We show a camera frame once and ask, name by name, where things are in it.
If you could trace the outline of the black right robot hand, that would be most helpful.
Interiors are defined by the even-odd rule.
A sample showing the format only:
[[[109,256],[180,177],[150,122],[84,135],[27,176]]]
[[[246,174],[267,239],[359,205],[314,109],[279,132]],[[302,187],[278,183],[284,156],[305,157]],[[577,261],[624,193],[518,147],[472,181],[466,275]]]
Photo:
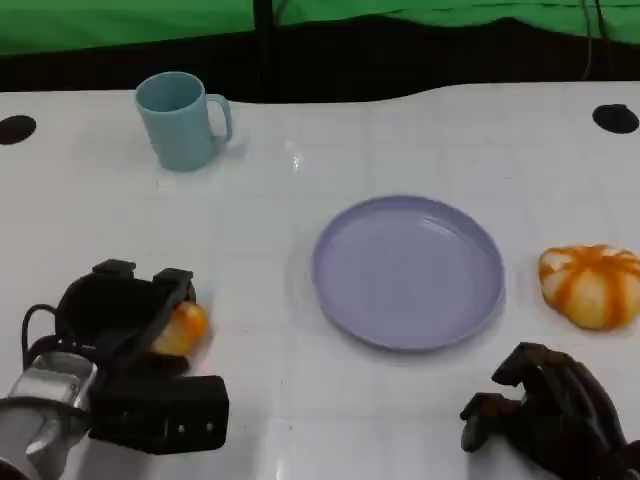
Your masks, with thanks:
[[[521,385],[524,396],[474,394],[460,413],[464,451],[473,453],[501,436],[559,479],[639,477],[639,442],[626,440],[614,403],[583,363],[543,344],[522,342],[492,381]]]

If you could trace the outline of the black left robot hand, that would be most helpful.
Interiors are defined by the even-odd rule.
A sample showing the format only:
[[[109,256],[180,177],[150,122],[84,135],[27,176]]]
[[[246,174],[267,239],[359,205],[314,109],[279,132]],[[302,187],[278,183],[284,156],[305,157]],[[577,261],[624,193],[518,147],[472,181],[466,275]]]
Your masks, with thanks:
[[[184,374],[185,354],[154,353],[152,344],[173,310],[196,298],[188,270],[165,268],[152,279],[134,275],[136,264],[108,259],[74,281],[55,313],[55,332],[101,369],[121,375]]]

